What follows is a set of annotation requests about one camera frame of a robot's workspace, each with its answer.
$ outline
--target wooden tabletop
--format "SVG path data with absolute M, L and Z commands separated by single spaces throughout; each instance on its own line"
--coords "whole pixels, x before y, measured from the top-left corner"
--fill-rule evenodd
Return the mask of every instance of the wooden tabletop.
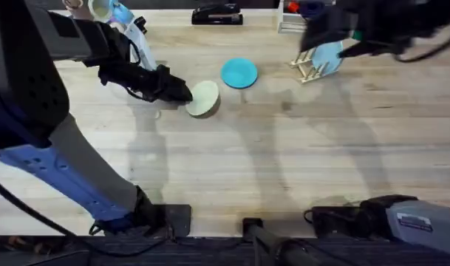
M 137 12 L 148 20 L 160 63 L 190 87 L 219 84 L 222 104 L 206 120 L 102 86 L 95 68 L 57 63 L 71 113 L 118 173 L 152 202 L 190 204 L 195 236 L 239 235 L 249 216 L 277 233 L 309 235 L 303 210 L 385 194 L 450 206 L 450 50 L 408 65 L 388 55 L 351 58 L 338 74 L 301 85 L 287 65 L 300 36 L 277 34 L 273 10 L 243 13 L 242 27 L 193 27 L 190 10 Z M 417 50 L 449 33 L 442 35 Z M 259 68 L 250 89 L 220 80 L 221 66 L 235 57 Z M 49 218 L 87 233 L 89 214 L 35 177 L 0 165 L 0 181 Z M 54 233 L 0 198 L 0 234 Z

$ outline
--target cable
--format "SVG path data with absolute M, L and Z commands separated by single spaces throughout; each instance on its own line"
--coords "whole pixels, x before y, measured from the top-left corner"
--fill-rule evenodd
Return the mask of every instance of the cable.
M 433 50 L 430 50 L 422 55 L 415 56 L 414 58 L 403 59 L 400 57 L 400 55 L 393 55 L 393 58 L 397 62 L 401 62 L 401 63 L 405 63 L 405 64 L 415 63 L 415 62 L 423 61 L 425 59 L 434 57 L 434 56 L 438 55 L 439 53 L 443 52 L 444 50 L 447 50 L 448 48 L 450 48 L 450 38 L 447 41 L 445 41 L 443 44 L 441 44 L 439 47 L 436 47 Z
M 147 248 L 140 250 L 138 252 L 134 253 L 113 253 L 101 250 L 94 245 L 88 243 L 87 241 L 83 240 L 82 238 L 75 235 L 73 232 L 67 230 L 66 228 L 62 227 L 61 225 L 53 222 L 51 219 L 46 218 L 36 210 L 32 209 L 30 206 L 26 205 L 26 203 L 22 202 L 19 198 L 17 198 L 15 195 L 11 194 L 3 185 L 0 184 L 0 195 L 5 198 L 7 201 L 11 202 L 14 206 L 25 212 L 26 214 L 29 214 L 31 217 L 37 219 L 39 222 L 44 223 L 45 225 L 49 226 L 50 228 L 58 231 L 59 233 L 64 234 L 65 236 L 69 237 L 70 239 L 84 245 L 89 250 L 105 255 L 105 256 L 112 256 L 117 258 L 128 258 L 133 256 L 139 256 L 145 252 L 148 252 L 150 250 L 153 250 L 154 248 L 157 248 L 161 245 L 164 245 L 167 241 L 167 239 L 160 240 L 153 245 L 148 246 Z
M 131 44 L 133 46 L 134 52 L 136 52 L 136 56 L 137 56 L 137 61 L 134 62 L 133 64 L 135 64 L 136 66 L 139 66 L 139 64 L 141 64 L 139 48 L 137 48 L 137 45 L 131 40 L 129 40 L 129 44 Z
M 309 224 L 313 225 L 313 221 L 311 219 L 308 219 L 307 214 L 311 214 L 312 210 L 306 210 L 304 211 L 304 219 L 306 222 L 308 222 Z
M 123 88 L 128 92 L 129 95 L 131 95 L 133 98 L 136 98 L 138 100 L 144 100 L 142 97 L 137 95 L 136 93 L 132 92 L 128 87 L 123 86 Z

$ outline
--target mug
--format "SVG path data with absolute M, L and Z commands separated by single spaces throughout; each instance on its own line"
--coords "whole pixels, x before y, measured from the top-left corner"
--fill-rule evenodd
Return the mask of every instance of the mug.
M 118 21 L 122 24 L 130 24 L 133 13 L 118 0 L 89 0 L 90 13 L 95 20 L 109 22 Z

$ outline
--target black stapler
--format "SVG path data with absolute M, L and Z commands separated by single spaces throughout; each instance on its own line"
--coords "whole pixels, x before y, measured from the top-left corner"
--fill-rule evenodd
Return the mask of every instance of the black stapler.
M 209 4 L 192 13 L 193 25 L 242 25 L 243 17 L 238 4 Z

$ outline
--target label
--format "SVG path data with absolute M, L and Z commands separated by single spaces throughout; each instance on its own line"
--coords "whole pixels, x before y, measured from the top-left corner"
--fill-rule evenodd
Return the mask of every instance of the label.
M 426 217 L 397 213 L 397 220 L 399 221 L 399 224 L 404 227 L 414 228 L 430 233 L 433 232 L 432 222 Z

